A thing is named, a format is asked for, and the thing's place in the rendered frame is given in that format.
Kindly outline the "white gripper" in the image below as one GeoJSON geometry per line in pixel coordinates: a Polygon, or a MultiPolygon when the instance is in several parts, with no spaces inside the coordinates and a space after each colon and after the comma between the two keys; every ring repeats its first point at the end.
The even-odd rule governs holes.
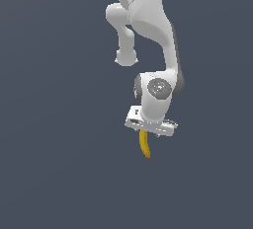
{"type": "Polygon", "coordinates": [[[170,119],[163,119],[159,122],[149,122],[142,118],[140,112],[141,106],[131,106],[126,116],[125,126],[135,131],[144,130],[152,132],[157,137],[161,135],[172,136],[174,134],[174,129],[178,127],[178,123],[170,119]]]}

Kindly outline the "yellow banana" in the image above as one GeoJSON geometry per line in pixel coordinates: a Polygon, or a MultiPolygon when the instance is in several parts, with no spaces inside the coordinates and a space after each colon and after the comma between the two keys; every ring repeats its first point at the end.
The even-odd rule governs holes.
{"type": "Polygon", "coordinates": [[[139,145],[142,153],[144,156],[149,159],[150,158],[150,150],[147,143],[147,132],[144,130],[141,130],[139,132],[139,145]]]}

